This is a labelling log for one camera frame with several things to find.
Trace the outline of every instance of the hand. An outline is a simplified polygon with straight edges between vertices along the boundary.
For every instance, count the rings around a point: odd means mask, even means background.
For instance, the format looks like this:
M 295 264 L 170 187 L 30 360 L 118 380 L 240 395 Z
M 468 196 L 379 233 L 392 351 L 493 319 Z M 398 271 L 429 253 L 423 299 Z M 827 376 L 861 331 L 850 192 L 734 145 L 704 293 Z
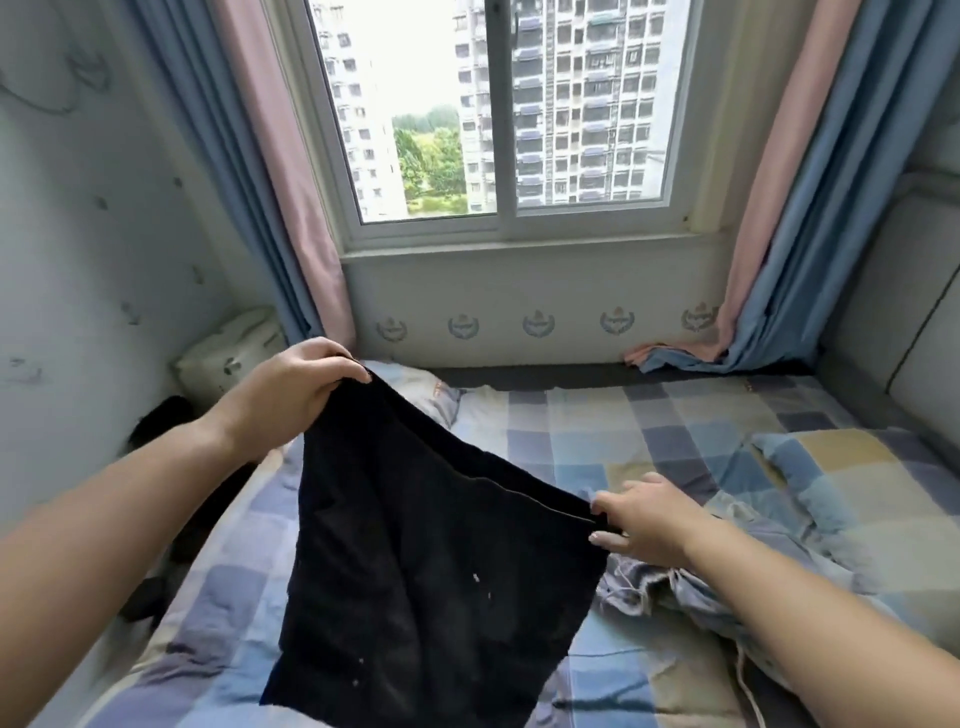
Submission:
M 659 567 L 689 568 L 689 542 L 715 518 L 658 473 L 623 484 L 623 493 L 598 493 L 590 510 L 623 530 L 623 535 L 596 531 L 590 542 Z
M 257 460 L 311 426 L 345 377 L 371 380 L 339 344 L 309 339 L 259 364 L 201 422 L 227 438 L 238 462 Z

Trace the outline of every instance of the wall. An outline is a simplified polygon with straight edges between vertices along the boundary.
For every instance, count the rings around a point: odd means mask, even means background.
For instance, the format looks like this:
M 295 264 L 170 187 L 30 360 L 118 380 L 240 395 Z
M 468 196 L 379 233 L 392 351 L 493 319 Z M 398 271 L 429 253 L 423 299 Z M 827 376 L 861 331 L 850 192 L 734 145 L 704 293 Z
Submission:
M 168 362 L 234 311 L 103 18 L 62 4 L 113 88 L 64 118 L 0 93 L 0 532 L 112 460 Z M 47 105 L 70 93 L 58 27 L 47 2 L 0 4 L 6 83 Z M 36 725 L 71 724 L 135 637 L 111 628 Z

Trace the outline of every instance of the wall decal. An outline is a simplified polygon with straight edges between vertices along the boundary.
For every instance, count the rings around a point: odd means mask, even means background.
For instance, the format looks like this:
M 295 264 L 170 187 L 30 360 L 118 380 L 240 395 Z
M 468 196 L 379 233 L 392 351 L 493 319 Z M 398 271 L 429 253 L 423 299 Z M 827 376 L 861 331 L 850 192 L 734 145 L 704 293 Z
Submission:
M 447 321 L 446 328 L 458 339 L 472 339 L 480 333 L 480 320 L 475 317 L 471 319 L 466 313 L 462 313 Z
M 382 324 L 377 323 L 376 332 L 380 334 L 380 338 L 384 341 L 396 344 L 407 338 L 407 325 L 402 321 L 387 319 Z
M 618 306 L 613 310 L 612 314 L 608 314 L 606 311 L 600 314 L 600 328 L 606 333 L 619 336 L 624 331 L 630 330 L 630 327 L 634 325 L 635 319 L 636 317 L 633 311 L 624 311 Z
M 542 339 L 544 336 L 549 336 L 553 333 L 556 325 L 556 319 L 554 319 L 552 315 L 545 316 L 542 311 L 534 311 L 533 318 L 529 316 L 523 317 L 523 330 L 526 331 L 529 336 L 534 336 L 538 339 Z
M 684 311 L 684 315 L 680 317 L 681 326 L 687 331 L 703 331 L 713 326 L 719 310 L 718 305 L 708 308 L 706 303 L 700 302 L 692 311 L 689 308 Z

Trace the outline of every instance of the sky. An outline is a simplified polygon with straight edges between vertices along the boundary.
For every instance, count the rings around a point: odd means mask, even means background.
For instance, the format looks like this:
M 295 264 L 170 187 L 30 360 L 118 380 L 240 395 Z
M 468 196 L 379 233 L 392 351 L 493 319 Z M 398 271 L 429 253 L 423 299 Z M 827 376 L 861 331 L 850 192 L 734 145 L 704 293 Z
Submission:
M 453 52 L 454 0 L 346 0 L 350 24 L 370 19 L 364 36 L 391 116 L 423 113 L 460 99 Z

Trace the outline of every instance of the black cloth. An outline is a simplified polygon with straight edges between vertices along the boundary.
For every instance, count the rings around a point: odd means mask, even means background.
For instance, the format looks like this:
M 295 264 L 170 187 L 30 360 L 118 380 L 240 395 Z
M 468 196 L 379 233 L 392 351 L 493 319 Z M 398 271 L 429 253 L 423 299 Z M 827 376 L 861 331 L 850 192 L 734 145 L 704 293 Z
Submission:
M 376 376 L 305 435 L 300 537 L 262 704 L 335 728 L 523 726 L 607 555 L 588 504 Z

